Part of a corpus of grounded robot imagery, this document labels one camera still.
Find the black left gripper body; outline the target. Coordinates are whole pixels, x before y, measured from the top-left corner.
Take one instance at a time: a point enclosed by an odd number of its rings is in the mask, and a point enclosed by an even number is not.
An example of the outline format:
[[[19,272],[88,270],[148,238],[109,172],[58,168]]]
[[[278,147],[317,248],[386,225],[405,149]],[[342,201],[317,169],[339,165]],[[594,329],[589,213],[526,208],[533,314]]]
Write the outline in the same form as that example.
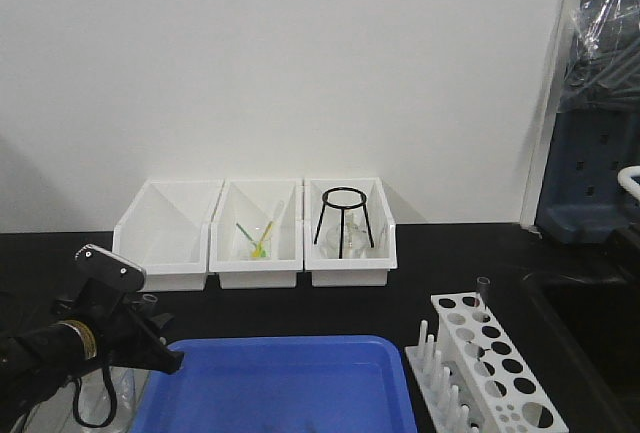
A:
[[[135,323],[155,326],[164,333],[173,315],[141,309],[143,294],[116,291],[95,280],[87,281],[77,297],[54,300],[52,364],[60,368],[98,368],[109,364],[109,353]]]

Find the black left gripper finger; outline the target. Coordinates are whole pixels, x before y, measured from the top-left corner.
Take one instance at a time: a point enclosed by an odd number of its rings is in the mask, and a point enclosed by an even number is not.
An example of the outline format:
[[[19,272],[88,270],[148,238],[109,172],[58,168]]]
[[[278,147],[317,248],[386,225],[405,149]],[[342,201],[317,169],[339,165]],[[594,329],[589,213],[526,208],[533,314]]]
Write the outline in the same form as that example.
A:
[[[135,323],[109,353],[111,366],[175,373],[182,365],[183,353],[170,350],[159,330],[148,322]]]

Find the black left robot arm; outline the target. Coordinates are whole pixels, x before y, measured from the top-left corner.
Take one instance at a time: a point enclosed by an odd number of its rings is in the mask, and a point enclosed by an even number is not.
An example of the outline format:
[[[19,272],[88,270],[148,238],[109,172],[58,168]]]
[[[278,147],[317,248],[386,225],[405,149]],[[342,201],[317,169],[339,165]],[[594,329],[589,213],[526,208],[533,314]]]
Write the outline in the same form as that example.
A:
[[[160,339],[170,314],[148,314],[142,300],[88,280],[78,297],[55,301],[58,320],[46,327],[1,339],[1,430],[8,432],[33,407],[61,388],[81,387],[81,378],[100,371],[115,417],[115,387],[109,369],[123,367],[177,372],[184,353]]]

